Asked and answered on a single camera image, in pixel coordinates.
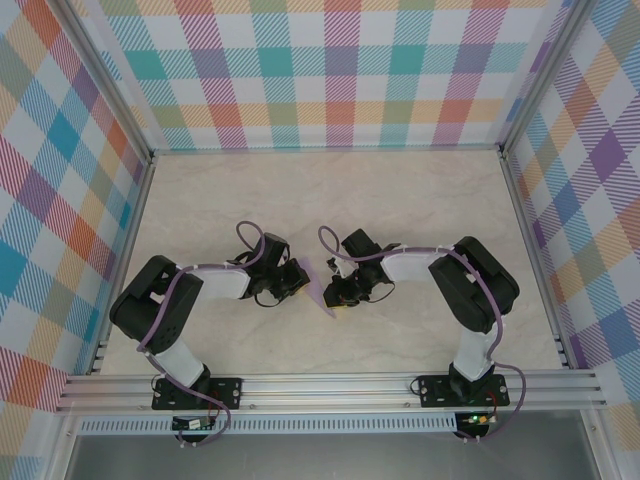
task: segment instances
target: colorful checkered pattern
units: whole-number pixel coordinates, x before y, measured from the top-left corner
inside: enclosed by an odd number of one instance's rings
[[[558,34],[560,33],[560,30],[564,26],[564,22],[567,19],[567,16],[569,15],[571,7],[573,6],[574,3],[575,3],[575,0],[562,1],[562,6],[558,10],[556,18],[553,20],[551,28],[549,29],[549,32],[547,33],[547,36],[545,37],[544,42],[542,42],[542,46],[540,47],[540,50],[536,55],[536,59],[531,64],[531,68],[527,73],[525,81],[520,87],[520,91],[518,92],[516,101],[513,102],[513,105],[511,106],[511,110],[509,111],[507,120],[506,122],[504,122],[504,125],[502,126],[502,130],[500,131],[500,135],[498,136],[498,143],[503,143],[507,136],[507,133],[509,133],[511,126],[513,125],[513,121],[516,118],[516,115],[518,114],[518,112],[520,111],[522,102],[529,95],[529,92],[531,91],[531,87],[533,86],[536,78],[538,77],[538,72],[540,71],[540,68],[542,67],[542,65],[544,65],[544,62],[547,59],[547,55],[551,50],[551,46],[556,41],[556,38],[558,38]]]
[[[538,21],[558,5],[75,3],[149,142],[173,150],[493,144]]]
[[[142,161],[45,0],[0,0],[0,479],[92,353]]]
[[[640,467],[638,0],[598,4],[512,153],[573,350]]]

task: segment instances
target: wire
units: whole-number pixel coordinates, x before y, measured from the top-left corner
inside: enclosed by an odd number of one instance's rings
[[[264,249],[265,249],[265,245],[266,245],[266,239],[265,239],[265,236],[264,236],[264,232],[262,231],[262,229],[257,224],[255,224],[253,222],[250,222],[248,220],[242,220],[241,222],[238,222],[236,224],[236,233],[238,234],[238,237],[240,238],[242,243],[244,243],[249,248],[252,248],[251,245],[249,244],[249,242],[247,242],[247,240],[244,238],[244,236],[240,232],[240,227],[242,227],[243,225],[249,225],[249,226],[253,227],[258,232],[258,234],[260,235],[260,248],[258,250],[257,255],[254,258],[252,258],[251,260],[249,260],[248,262],[240,264],[240,265],[230,265],[230,264],[227,264],[227,263],[225,263],[225,264],[207,263],[207,264],[201,264],[201,265],[191,265],[191,266],[182,268],[171,279],[171,283],[169,284],[169,288],[167,288],[167,291],[166,291],[166,293],[164,295],[164,299],[162,300],[162,303],[160,304],[160,309],[158,310],[158,314],[156,315],[156,318],[153,321],[153,324],[151,325],[151,328],[149,329],[149,331],[147,332],[147,334],[144,336],[144,338],[142,339],[142,341],[140,342],[140,344],[137,347],[137,350],[139,352],[145,352],[145,356],[147,357],[147,360],[149,360],[149,363],[151,363],[151,365],[153,365],[156,368],[156,370],[158,370],[158,372],[160,372],[161,375],[164,374],[165,378],[169,382],[171,382],[173,385],[178,387],[183,392],[186,392],[186,393],[191,394],[191,395],[193,395],[195,397],[198,397],[198,398],[201,398],[203,400],[206,400],[207,402],[217,406],[219,409],[224,410],[224,412],[226,413],[227,419],[226,419],[224,425],[222,426],[222,428],[218,432],[214,433],[213,435],[209,435],[207,438],[202,440],[200,443],[191,444],[193,447],[206,445],[207,443],[211,443],[214,440],[217,440],[218,438],[220,438],[220,436],[231,426],[231,411],[229,410],[229,408],[224,403],[220,402],[219,400],[216,400],[216,399],[210,397],[209,395],[205,395],[204,393],[200,393],[197,390],[192,390],[191,388],[187,387],[186,385],[183,385],[178,380],[176,380],[171,375],[169,375],[167,373],[167,371],[153,358],[153,356],[149,352],[146,351],[146,347],[147,347],[147,344],[151,341],[153,336],[158,331],[158,328],[160,327],[160,324],[162,323],[162,319],[164,318],[164,315],[165,315],[165,313],[167,311],[167,307],[169,306],[169,300],[171,299],[171,296],[173,295],[173,293],[175,291],[175,288],[176,288],[176,285],[177,285],[178,281],[180,280],[180,278],[183,275],[185,275],[186,273],[191,272],[193,270],[242,270],[242,269],[245,269],[247,267],[250,267],[251,265],[256,263],[258,260],[260,260],[260,258],[264,254]],[[180,440],[180,442],[182,442],[182,445],[185,444],[185,441],[182,438],[182,431],[178,432],[178,439]]]
[[[329,232],[329,234],[333,237],[333,239],[336,242],[336,247],[335,248],[331,248],[329,246],[329,244],[324,240],[324,238],[322,236],[323,232]],[[402,249],[387,250],[386,252],[379,252],[379,253],[376,253],[374,255],[368,255],[366,257],[349,257],[347,255],[343,255],[343,254],[340,253],[340,251],[339,251],[340,250],[340,238],[338,237],[336,232],[334,232],[330,227],[328,227],[326,225],[320,226],[320,228],[318,228],[318,238],[320,239],[320,243],[322,244],[322,246],[326,250],[328,250],[329,253],[331,253],[332,255],[334,255],[334,256],[342,259],[342,260],[346,260],[346,261],[349,261],[349,262],[356,262],[356,263],[358,263],[358,262],[366,262],[367,260],[374,260],[376,258],[388,257],[388,256],[391,256],[391,255],[402,255],[404,253],[425,253],[425,252],[426,253],[446,253],[447,255],[450,255],[451,257],[453,257],[456,260],[458,260],[458,262],[460,262],[462,264],[462,266],[464,266],[467,269],[467,271],[473,276],[473,278],[475,278],[476,282],[478,283],[478,286],[480,287],[482,292],[487,297],[487,300],[489,301],[489,305],[491,305],[491,309],[493,310],[493,315],[494,315],[494,317],[496,319],[496,325],[498,327],[498,331],[497,331],[497,334],[496,334],[496,339],[493,341],[493,343],[489,347],[489,350],[487,350],[487,359],[490,362],[493,362],[493,364],[496,365],[497,367],[514,370],[520,376],[520,380],[522,381],[522,391],[520,393],[520,398],[518,399],[518,403],[516,404],[516,408],[513,410],[511,415],[509,415],[509,418],[502,425],[500,425],[496,430],[494,430],[492,432],[489,432],[487,435],[484,436],[484,438],[486,439],[486,438],[495,436],[496,434],[498,434],[499,432],[504,430],[504,428],[513,420],[513,418],[516,417],[516,415],[522,409],[522,405],[524,404],[524,399],[525,399],[525,396],[527,394],[527,379],[525,378],[524,372],[521,369],[519,369],[518,367],[516,367],[514,365],[508,365],[506,363],[498,363],[498,362],[493,361],[493,359],[492,359],[493,352],[498,347],[500,342],[502,341],[502,336],[504,334],[504,325],[503,325],[503,322],[502,322],[502,313],[500,312],[500,308],[498,308],[498,304],[496,303],[496,299],[494,298],[493,294],[491,293],[491,290],[487,286],[486,282],[480,276],[480,274],[476,271],[476,269],[473,268],[473,266],[469,263],[469,261],[465,257],[463,257],[462,255],[460,255],[458,252],[456,252],[455,250],[452,250],[450,248],[444,248],[444,247],[437,247],[437,248],[435,248],[435,247],[407,247],[407,248],[402,248]]]
[[[154,375],[153,378],[151,379],[151,390],[153,390],[154,392],[156,391],[156,383],[154,383],[156,381],[156,378],[160,377],[161,375],[158,373],[157,375]]]
[[[387,294],[384,297],[379,298],[377,300],[367,300],[367,303],[378,303],[378,302],[381,302],[382,300],[387,298],[389,295],[391,295],[395,289],[396,289],[396,284],[394,283],[393,284],[393,288],[389,292],[387,292]]]
[[[409,390],[411,390],[411,393],[413,393],[414,395],[417,395],[418,397],[420,396],[420,393],[416,392],[413,389],[413,384],[416,383],[418,381],[417,378],[414,378],[413,381],[409,384]]]
[[[222,264],[221,265],[221,264],[216,264],[216,263],[206,263],[206,264],[201,264],[201,265],[190,265],[188,267],[182,268],[171,279],[171,283],[169,284],[169,288],[167,288],[167,291],[166,291],[166,293],[164,295],[164,299],[162,300],[162,303],[160,304],[160,310],[158,310],[158,314],[156,315],[156,318],[153,321],[153,324],[151,325],[151,328],[149,329],[149,331],[147,332],[145,337],[142,339],[142,341],[138,345],[137,350],[139,352],[143,352],[144,351],[144,349],[147,346],[147,344],[151,341],[153,336],[158,331],[158,328],[160,327],[160,323],[162,323],[162,319],[164,318],[164,314],[167,311],[167,307],[169,306],[169,300],[171,299],[171,296],[173,295],[173,292],[174,292],[174,290],[176,288],[176,285],[177,285],[178,281],[180,280],[180,278],[182,278],[183,275],[185,275],[186,273],[189,273],[189,272],[191,272],[193,270],[242,270],[242,269],[245,269],[247,267],[250,267],[251,265],[256,263],[258,260],[260,260],[260,257],[262,257],[262,254],[264,253],[264,248],[265,248],[265,243],[266,243],[266,240],[265,240],[265,237],[264,237],[264,233],[262,232],[262,229],[258,225],[256,225],[255,223],[250,222],[248,220],[243,220],[241,222],[238,222],[238,224],[236,225],[236,233],[238,234],[238,236],[240,237],[240,240],[245,245],[248,245],[248,242],[245,240],[245,238],[240,233],[240,227],[242,225],[250,225],[253,228],[255,228],[257,230],[257,232],[260,234],[260,249],[258,250],[258,254],[254,258],[249,260],[248,262],[242,263],[240,265],[230,265],[230,264]]]
[[[260,300],[258,300],[258,294],[257,293],[253,296],[253,299],[255,300],[255,302],[258,305],[260,305],[261,307],[264,307],[264,308],[277,307],[278,305],[280,305],[282,303],[282,300],[279,300],[278,303],[274,303],[273,305],[265,305],[264,303],[260,303]]]
[[[495,394],[491,390],[489,390],[487,393],[491,397],[491,400],[493,400],[493,412],[491,413],[489,418],[491,418],[491,417],[498,418],[498,415],[497,415],[497,413],[498,413],[498,399],[496,398]]]

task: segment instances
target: gray floor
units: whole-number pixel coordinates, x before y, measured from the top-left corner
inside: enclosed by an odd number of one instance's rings
[[[480,445],[453,435],[226,435],[200,449],[171,437],[81,437],[67,480],[591,480],[579,413],[523,413]]]

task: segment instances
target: floor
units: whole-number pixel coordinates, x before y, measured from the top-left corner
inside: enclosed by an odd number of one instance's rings
[[[382,246],[437,246],[473,235],[521,289],[494,358],[560,368],[495,152],[161,157],[128,279],[156,254],[181,265],[235,257],[245,250],[234,232],[242,219],[287,239],[323,285],[331,272],[317,239],[321,224],[341,238],[361,227]],[[383,302],[340,309],[337,318],[305,294],[272,309],[202,296],[183,337],[220,374],[437,371],[452,361],[460,329],[435,284],[404,283]],[[102,373],[152,373],[135,346],[114,328]]]

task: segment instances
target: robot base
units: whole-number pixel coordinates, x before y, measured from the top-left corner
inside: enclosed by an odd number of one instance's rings
[[[466,401],[451,388],[449,375],[422,375],[416,380],[422,408],[506,407],[510,403],[507,384],[502,375],[489,375],[482,388]]]
[[[242,379],[211,377],[207,394],[220,400],[229,410],[238,410],[242,395]],[[206,410],[208,404],[198,397],[183,392],[167,379],[161,378],[155,384],[151,408],[153,410]]]

